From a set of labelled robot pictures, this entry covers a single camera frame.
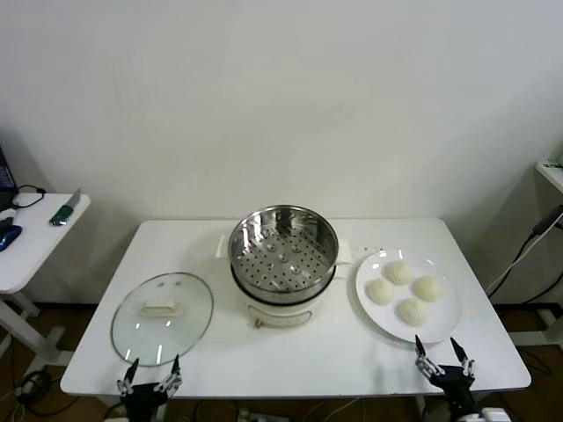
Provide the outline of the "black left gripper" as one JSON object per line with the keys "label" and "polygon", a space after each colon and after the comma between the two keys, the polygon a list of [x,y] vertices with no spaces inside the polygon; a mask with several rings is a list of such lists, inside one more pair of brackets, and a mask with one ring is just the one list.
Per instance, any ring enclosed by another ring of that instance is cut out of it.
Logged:
{"label": "black left gripper", "polygon": [[157,409],[168,402],[168,394],[174,394],[182,383],[179,355],[175,356],[171,373],[159,384],[133,385],[139,359],[127,369],[124,378],[117,381],[117,389],[125,396],[126,416],[130,422],[150,422]]}

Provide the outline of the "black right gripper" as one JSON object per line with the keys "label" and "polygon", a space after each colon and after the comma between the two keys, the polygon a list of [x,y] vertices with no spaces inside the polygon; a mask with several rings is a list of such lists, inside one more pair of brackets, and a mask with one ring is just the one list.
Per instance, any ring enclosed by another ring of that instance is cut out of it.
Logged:
{"label": "black right gripper", "polygon": [[415,336],[415,365],[429,382],[443,391],[451,416],[477,414],[479,408],[470,391],[474,381],[474,360],[468,358],[464,348],[455,339],[450,338],[450,343],[461,367],[437,366],[427,357],[418,335]]}

